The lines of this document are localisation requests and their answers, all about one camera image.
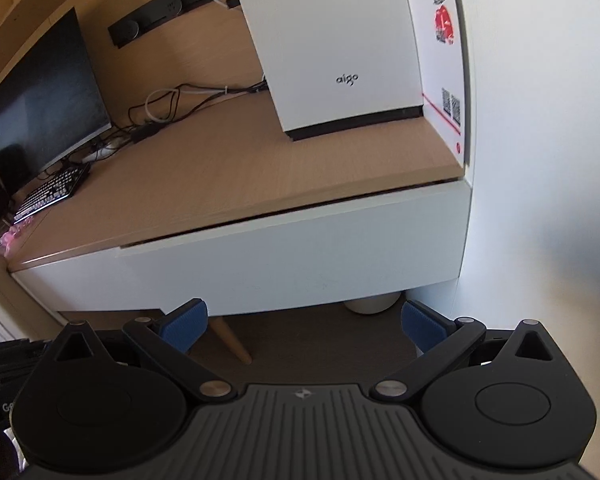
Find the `computer tower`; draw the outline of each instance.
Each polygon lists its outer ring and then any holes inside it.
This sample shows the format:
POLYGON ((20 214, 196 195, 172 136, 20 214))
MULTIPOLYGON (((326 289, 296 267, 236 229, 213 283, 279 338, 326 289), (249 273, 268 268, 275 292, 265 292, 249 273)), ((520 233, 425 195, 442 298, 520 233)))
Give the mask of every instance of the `computer tower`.
POLYGON ((283 130, 422 114, 408 0, 240 0, 283 130))

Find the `white poster board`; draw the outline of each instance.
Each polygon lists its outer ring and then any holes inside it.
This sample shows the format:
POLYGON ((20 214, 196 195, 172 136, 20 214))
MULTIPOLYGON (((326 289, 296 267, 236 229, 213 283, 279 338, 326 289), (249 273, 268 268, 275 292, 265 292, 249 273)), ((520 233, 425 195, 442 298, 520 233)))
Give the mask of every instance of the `white poster board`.
POLYGON ((456 0, 409 0, 415 31, 424 116, 459 164, 464 164, 465 95, 456 0))

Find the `computer monitor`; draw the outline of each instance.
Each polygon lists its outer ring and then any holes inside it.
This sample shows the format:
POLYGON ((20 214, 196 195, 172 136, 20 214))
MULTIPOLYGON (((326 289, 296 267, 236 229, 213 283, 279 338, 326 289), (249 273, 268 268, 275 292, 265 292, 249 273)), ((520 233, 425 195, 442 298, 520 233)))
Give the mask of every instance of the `computer monitor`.
POLYGON ((111 127, 75 10, 0 83, 0 178, 10 194, 111 127))

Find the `triangular hole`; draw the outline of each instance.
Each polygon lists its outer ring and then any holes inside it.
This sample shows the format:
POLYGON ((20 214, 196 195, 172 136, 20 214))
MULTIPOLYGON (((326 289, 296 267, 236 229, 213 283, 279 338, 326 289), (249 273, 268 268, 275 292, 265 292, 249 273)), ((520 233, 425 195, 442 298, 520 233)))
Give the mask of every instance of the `triangular hole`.
POLYGON ((536 332, 527 332, 522 344, 516 352, 518 357, 526 357, 527 359, 538 359, 541 361, 550 361, 551 354, 544 346, 540 336, 536 332))
POLYGON ((93 356, 93 352, 91 352, 89 345, 87 345, 84 336, 80 333, 75 333, 69 336, 69 340, 62 347, 56 361, 71 361, 91 356, 93 356))

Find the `wooden leg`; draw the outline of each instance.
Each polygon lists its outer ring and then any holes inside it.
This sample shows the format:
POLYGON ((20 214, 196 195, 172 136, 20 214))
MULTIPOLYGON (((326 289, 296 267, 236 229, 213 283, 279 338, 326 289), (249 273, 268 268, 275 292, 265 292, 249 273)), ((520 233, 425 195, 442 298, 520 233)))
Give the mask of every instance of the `wooden leg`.
POLYGON ((222 342, 227 345, 229 350, 246 365, 250 365, 253 359, 249 355, 249 352, 246 351, 245 347, 242 346, 240 340, 235 336, 234 331, 231 330, 229 325, 227 325, 226 321, 222 318, 222 316, 210 317, 209 318, 209 326, 211 330, 213 330, 216 335, 222 340, 222 342))

